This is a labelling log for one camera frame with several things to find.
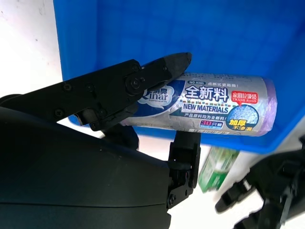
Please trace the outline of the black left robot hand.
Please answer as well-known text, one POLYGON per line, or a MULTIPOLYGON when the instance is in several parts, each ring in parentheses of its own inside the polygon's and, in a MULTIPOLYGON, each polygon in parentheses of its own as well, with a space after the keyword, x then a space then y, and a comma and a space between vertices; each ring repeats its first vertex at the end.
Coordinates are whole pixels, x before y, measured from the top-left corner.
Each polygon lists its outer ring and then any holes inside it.
POLYGON ((267 156, 226 190, 215 205, 222 213, 255 190, 262 208, 234 225, 236 229, 279 229, 305 211, 305 149, 267 156))

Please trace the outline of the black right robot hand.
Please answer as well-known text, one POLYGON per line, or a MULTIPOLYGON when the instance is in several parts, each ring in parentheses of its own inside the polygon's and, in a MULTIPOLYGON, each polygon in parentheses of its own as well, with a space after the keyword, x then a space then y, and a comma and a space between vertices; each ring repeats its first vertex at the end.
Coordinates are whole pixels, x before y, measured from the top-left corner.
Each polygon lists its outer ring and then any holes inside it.
POLYGON ((121 122, 144 92, 178 78, 189 52, 128 60, 0 100, 3 229, 167 229, 197 185, 199 133, 178 131, 166 161, 121 122))

